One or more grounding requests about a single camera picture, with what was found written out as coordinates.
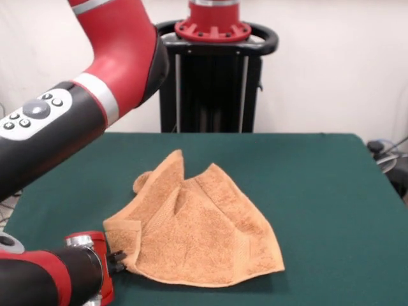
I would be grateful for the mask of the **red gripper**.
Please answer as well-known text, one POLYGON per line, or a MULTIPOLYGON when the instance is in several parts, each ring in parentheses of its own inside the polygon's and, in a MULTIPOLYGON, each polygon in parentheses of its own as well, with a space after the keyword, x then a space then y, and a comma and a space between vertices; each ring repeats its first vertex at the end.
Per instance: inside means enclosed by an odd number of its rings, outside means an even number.
POLYGON ((120 273, 126 269, 124 263, 108 262, 108 260, 123 260, 126 253, 123 250, 108 254, 105 236, 101 231, 83 231, 73 233, 66 237, 68 246, 88 246, 99 256, 102 271, 103 283, 101 285, 101 305, 109 305, 114 298, 112 276, 109 273, 120 273))

